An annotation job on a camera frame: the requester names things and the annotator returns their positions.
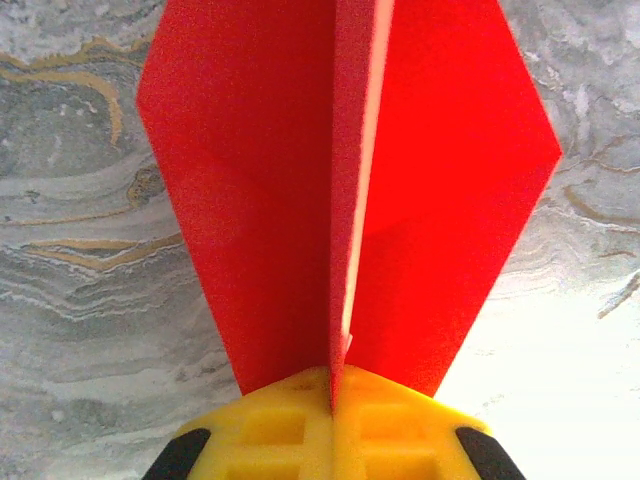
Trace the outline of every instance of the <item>red plastic fin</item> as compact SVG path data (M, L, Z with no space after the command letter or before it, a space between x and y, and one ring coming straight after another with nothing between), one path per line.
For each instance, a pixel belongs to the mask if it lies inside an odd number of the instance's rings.
M240 389L328 351L335 7L170 0L138 106Z
M496 0L397 2L347 361L433 395L560 153Z
M335 404L355 293L393 0L336 2L329 367Z

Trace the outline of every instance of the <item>plastic part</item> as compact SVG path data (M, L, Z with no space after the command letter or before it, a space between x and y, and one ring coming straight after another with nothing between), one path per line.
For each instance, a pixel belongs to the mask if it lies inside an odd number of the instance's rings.
M335 8L170 0L138 108L243 393L328 363Z
M335 401L349 348L393 0L336 0L329 371Z
M347 362L433 396L559 157L497 1L396 2Z
M176 439L213 432L188 480L511 478L474 468L515 468L482 422L348 365L332 416L328 376L325 368L307 370L186 424Z
M170 0L143 72L140 113L244 393L314 365L339 384L384 30L349 23L356 4ZM385 24L388 3L363 5ZM560 150L497 0L398 2L388 42L347 360L433 394Z

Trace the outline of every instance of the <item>gray marble background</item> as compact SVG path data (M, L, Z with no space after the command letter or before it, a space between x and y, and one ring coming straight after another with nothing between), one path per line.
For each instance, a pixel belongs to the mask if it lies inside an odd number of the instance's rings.
M566 155L438 398L638 479L640 0L503 0ZM0 2L0 479L139 478L238 395L134 107L163 2Z

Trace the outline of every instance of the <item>yellow plastic base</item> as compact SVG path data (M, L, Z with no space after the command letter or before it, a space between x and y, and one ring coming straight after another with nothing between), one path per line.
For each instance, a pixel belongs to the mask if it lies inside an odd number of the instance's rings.
M480 478L455 434L478 420L350 366L333 416L328 398L315 368L189 422L176 437L211 431L189 480Z

